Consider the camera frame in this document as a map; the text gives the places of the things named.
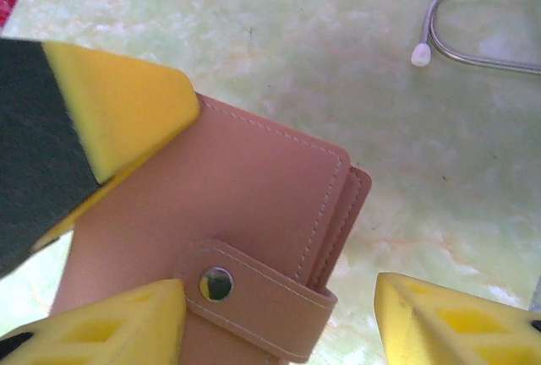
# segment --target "snap button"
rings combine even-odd
[[[199,290],[209,302],[222,302],[233,289],[233,278],[223,268],[210,268],[199,281]]]

